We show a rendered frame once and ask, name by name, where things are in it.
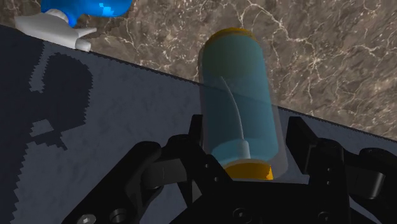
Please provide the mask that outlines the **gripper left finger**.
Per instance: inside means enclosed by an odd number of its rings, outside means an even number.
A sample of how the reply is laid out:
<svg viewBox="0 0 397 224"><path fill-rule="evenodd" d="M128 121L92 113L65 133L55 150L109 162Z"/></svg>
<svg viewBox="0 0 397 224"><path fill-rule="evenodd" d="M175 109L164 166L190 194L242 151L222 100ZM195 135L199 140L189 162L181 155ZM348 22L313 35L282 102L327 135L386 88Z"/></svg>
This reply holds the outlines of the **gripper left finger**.
<svg viewBox="0 0 397 224"><path fill-rule="evenodd" d="M139 224L165 185L176 183L187 208L169 224L220 224L233 219L231 178L202 147L202 115L165 146L137 143L61 224Z"/></svg>

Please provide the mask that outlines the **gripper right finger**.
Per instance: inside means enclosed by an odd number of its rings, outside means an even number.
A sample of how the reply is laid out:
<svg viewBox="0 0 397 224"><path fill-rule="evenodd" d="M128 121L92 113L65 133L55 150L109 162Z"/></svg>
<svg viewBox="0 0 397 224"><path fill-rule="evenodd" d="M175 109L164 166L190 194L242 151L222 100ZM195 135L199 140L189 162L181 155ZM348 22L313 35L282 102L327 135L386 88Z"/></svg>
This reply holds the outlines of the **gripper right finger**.
<svg viewBox="0 0 397 224"><path fill-rule="evenodd" d="M351 209L350 200L381 224L397 224L397 155L381 148L353 154L337 141L317 137L299 116L288 120L286 146L310 177L314 224L370 224Z"/></svg>

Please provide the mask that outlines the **teal bottle with yellow cap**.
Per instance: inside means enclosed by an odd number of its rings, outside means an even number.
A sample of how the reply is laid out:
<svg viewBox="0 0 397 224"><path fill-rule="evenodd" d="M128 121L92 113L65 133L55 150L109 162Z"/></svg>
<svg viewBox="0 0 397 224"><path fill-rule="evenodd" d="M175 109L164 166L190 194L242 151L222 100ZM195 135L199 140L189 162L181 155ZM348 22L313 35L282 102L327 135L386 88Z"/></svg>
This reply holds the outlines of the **teal bottle with yellow cap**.
<svg viewBox="0 0 397 224"><path fill-rule="evenodd" d="M205 150L232 178L280 178L288 170L281 121L253 33L235 27L214 33L199 68Z"/></svg>

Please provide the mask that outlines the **blue spray bottle white trigger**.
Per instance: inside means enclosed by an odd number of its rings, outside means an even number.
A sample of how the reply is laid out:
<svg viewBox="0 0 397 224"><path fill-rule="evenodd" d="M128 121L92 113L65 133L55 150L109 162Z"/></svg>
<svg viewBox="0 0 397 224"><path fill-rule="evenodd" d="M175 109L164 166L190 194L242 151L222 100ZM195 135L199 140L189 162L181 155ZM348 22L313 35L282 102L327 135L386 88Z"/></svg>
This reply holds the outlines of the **blue spray bottle white trigger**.
<svg viewBox="0 0 397 224"><path fill-rule="evenodd" d="M96 32L95 27L77 28L82 14L95 17L120 17L134 0L41 0L35 15L15 16L15 28L22 33L75 50L89 52L91 43L83 36Z"/></svg>

